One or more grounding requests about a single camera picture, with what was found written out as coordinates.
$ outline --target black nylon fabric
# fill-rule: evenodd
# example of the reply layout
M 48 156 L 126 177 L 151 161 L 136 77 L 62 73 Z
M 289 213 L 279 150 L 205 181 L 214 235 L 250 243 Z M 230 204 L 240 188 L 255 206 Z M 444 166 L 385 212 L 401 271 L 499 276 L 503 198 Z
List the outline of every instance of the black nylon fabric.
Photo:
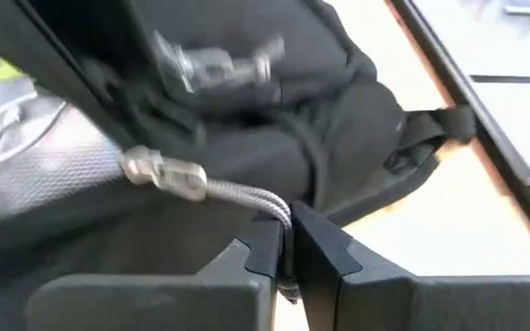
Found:
M 412 113 L 407 118 L 406 130 L 402 134 L 402 139 L 397 149 L 399 151 L 406 151 L 419 143 L 431 139 L 446 139 L 443 127 L 429 114 L 424 112 Z
M 275 32 L 285 37 L 288 56 L 274 68 L 270 86 L 197 102 L 177 90 L 161 91 L 141 36 L 131 30 L 135 24 L 124 21 L 128 11 L 113 6 L 122 2 L 18 2 L 48 16 L 40 13 L 45 24 L 36 24 L 22 17 L 26 6 L 0 0 L 0 52 L 69 97 L 124 149 L 145 144 L 197 162 L 211 177 L 348 215 L 347 221 L 333 218 L 336 223 L 401 198 L 436 166 L 432 155 L 444 138 L 403 148 L 405 137 L 414 135 L 409 116 L 377 83 L 374 64 L 349 39 L 334 9 L 321 1 L 137 1 L 149 26 L 184 46 L 222 46 L 246 55 Z M 61 14 L 72 19 L 50 20 Z M 114 18 L 124 25 L 112 28 Z M 18 40 L 31 40 L 31 47 Z M 52 40 L 77 60 L 69 65 Z M 358 212 L 345 212 L 362 202 Z M 1 221 L 0 330 L 25 331 L 27 298 L 62 275 L 193 273 L 255 212 L 221 201 L 188 202 L 120 179 Z

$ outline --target black webbing strap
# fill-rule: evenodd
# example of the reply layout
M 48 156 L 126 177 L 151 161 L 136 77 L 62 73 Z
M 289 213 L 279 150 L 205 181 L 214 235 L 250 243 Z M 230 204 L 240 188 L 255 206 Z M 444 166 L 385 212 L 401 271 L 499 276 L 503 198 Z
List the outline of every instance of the black webbing strap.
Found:
M 438 149 L 447 139 L 468 143 L 475 133 L 473 113 L 468 106 L 414 111 L 409 114 L 398 150 L 420 143 L 430 143 Z
M 445 136 L 443 127 L 432 116 L 426 112 L 415 112 L 409 115 L 397 149 L 404 151 L 419 143 L 444 139 Z

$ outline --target metal frame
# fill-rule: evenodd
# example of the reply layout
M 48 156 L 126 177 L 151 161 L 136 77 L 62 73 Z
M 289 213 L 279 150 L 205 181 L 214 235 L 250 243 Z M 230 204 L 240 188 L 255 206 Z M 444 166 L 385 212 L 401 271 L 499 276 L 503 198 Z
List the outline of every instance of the metal frame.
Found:
M 479 141 L 530 220 L 530 189 L 522 180 L 530 177 L 530 168 L 480 101 L 472 88 L 470 77 L 455 64 L 412 0 L 390 1 L 421 46 L 453 101 L 458 105 L 468 104 L 474 109 Z

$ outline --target table surface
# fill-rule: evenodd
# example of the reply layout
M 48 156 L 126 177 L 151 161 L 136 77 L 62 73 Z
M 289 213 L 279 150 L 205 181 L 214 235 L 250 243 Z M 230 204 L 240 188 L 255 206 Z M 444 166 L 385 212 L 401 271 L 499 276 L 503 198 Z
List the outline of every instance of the table surface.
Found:
M 528 170 L 517 174 L 530 178 L 530 84 L 472 84 L 488 113 L 523 158 Z
M 328 1 L 404 109 L 451 104 L 391 5 Z M 418 275 L 530 274 L 530 222 L 480 143 L 448 143 L 438 157 L 417 191 L 345 231 Z M 303 305 L 279 296 L 275 330 L 307 330 Z
M 468 74 L 530 77 L 530 16 L 508 15 L 508 0 L 412 0 Z

